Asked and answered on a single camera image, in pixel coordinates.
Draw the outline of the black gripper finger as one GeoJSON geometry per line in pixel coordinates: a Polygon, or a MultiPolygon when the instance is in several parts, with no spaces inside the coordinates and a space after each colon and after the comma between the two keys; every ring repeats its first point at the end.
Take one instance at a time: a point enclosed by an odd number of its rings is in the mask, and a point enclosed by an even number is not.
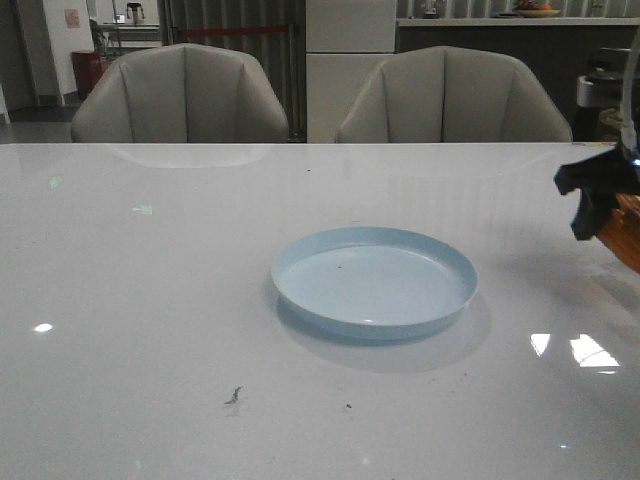
{"type": "Polygon", "coordinates": [[[581,188],[578,209],[571,223],[574,237],[579,241],[594,237],[618,207],[619,202],[614,193],[581,188]]]}
{"type": "Polygon", "coordinates": [[[638,195],[639,155],[617,145],[586,160],[562,165],[554,183],[562,195],[575,189],[638,195]]]}

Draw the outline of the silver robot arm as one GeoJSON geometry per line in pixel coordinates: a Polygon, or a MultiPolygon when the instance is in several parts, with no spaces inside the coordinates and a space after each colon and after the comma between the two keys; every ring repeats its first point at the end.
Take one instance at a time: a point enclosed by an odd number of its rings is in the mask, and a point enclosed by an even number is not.
{"type": "Polygon", "coordinates": [[[639,91],[639,51],[626,50],[622,71],[596,68],[578,80],[577,103],[584,108],[606,109],[619,105],[620,137],[616,146],[586,160],[559,168],[554,183],[560,194],[581,192],[571,223],[578,240],[589,240],[612,218],[618,194],[639,193],[639,121],[633,95],[639,91]]]}

